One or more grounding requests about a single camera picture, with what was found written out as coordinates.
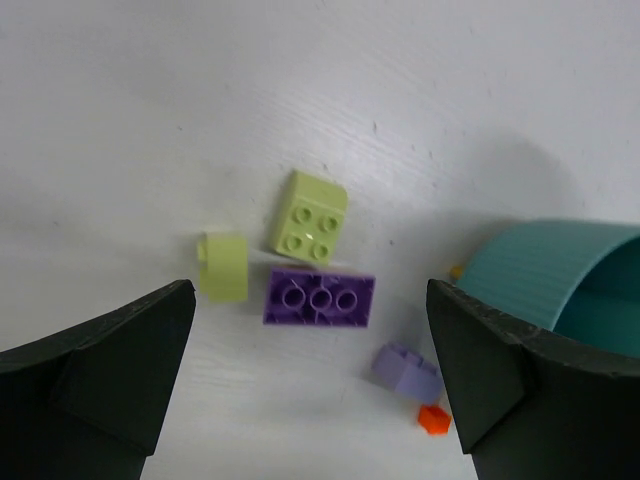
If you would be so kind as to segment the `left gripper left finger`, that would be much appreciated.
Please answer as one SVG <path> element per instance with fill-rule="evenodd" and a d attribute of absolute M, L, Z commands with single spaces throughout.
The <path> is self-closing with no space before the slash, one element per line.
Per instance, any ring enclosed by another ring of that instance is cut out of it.
<path fill-rule="evenodd" d="M 177 280 L 2 352 L 2 478 L 140 478 L 194 314 L 194 286 Z"/>

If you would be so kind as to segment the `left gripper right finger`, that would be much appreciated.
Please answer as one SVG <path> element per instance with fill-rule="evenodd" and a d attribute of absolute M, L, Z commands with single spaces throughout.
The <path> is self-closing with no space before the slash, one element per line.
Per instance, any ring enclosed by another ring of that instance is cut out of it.
<path fill-rule="evenodd" d="M 639 361 L 427 284 L 461 448 L 480 479 L 636 479 Z"/>

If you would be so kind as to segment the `light purple small lego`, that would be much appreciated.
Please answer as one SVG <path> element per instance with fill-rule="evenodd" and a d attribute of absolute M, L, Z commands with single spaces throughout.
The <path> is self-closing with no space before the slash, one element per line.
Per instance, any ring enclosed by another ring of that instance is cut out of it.
<path fill-rule="evenodd" d="M 381 347 L 371 370 L 391 391 L 421 404 L 436 404 L 444 391 L 444 381 L 438 368 L 422 355 L 396 342 Z"/>

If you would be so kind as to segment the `dark purple lego brick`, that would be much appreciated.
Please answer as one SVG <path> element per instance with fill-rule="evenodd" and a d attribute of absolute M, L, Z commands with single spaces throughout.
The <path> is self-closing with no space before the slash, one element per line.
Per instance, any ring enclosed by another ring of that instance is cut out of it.
<path fill-rule="evenodd" d="M 300 267 L 273 267 L 263 323 L 272 326 L 365 328 L 376 278 Z"/>

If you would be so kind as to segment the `small orange lego cube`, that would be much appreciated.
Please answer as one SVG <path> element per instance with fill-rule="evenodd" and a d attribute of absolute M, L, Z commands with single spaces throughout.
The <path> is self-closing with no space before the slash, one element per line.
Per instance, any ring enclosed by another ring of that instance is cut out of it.
<path fill-rule="evenodd" d="M 417 423 L 430 435 L 446 435 L 452 423 L 452 416 L 438 405 L 422 405 Z"/>

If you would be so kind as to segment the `teal round divided container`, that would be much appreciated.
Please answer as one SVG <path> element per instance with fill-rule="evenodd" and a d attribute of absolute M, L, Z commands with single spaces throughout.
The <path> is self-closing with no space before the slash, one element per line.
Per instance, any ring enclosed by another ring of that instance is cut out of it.
<path fill-rule="evenodd" d="M 469 260 L 457 286 L 537 327 L 639 355 L 639 228 L 536 220 L 506 228 Z"/>

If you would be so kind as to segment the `yellow lego piece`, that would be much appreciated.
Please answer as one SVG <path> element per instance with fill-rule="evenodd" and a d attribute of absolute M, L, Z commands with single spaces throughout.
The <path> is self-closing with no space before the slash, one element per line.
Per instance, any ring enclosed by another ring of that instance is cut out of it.
<path fill-rule="evenodd" d="M 459 279 L 462 274 L 464 273 L 464 267 L 457 265 L 451 268 L 449 275 L 454 279 L 457 280 Z"/>

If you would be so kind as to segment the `lime green curved lego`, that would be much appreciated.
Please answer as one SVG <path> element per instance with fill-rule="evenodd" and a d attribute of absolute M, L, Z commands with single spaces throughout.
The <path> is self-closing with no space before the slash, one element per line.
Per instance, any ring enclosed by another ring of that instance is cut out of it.
<path fill-rule="evenodd" d="M 200 289 L 212 303 L 248 299 L 247 240 L 233 233 L 205 233 L 197 243 Z"/>

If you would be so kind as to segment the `lime green lego brick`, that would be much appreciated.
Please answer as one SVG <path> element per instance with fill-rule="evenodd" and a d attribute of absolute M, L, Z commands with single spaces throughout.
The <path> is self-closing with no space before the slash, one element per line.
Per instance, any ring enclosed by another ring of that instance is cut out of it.
<path fill-rule="evenodd" d="M 348 195 L 342 186 L 294 170 L 276 216 L 271 248 L 289 258 L 328 265 L 347 207 Z"/>

